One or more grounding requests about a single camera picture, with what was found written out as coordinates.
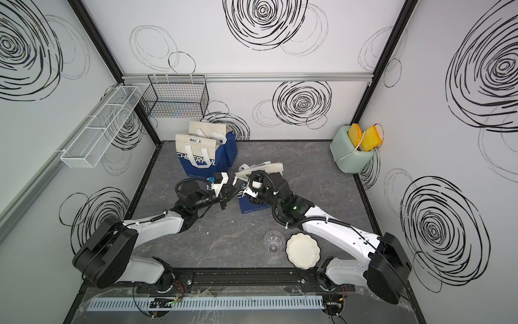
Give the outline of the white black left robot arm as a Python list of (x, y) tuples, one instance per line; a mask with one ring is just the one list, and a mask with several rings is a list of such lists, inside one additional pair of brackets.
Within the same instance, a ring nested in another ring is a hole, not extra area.
[(135, 256), (134, 249), (162, 236), (185, 232), (212, 206), (225, 208), (241, 185), (240, 180), (225, 174), (184, 179), (175, 186), (178, 200), (173, 208), (141, 220), (112, 217), (103, 221), (74, 255), (72, 264), (97, 288), (132, 282), (148, 284), (165, 294), (177, 283), (172, 267), (159, 257)]

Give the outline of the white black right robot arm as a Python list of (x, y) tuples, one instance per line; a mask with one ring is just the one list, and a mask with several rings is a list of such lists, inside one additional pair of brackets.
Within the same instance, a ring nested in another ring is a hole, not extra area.
[(234, 182), (250, 200), (267, 203), (274, 220), (323, 238), (352, 256), (326, 259), (319, 268), (322, 286), (354, 285), (369, 288), (377, 297), (396, 305), (407, 290), (410, 260), (399, 239), (365, 232), (326, 213), (313, 202), (293, 193), (281, 173), (241, 171)]

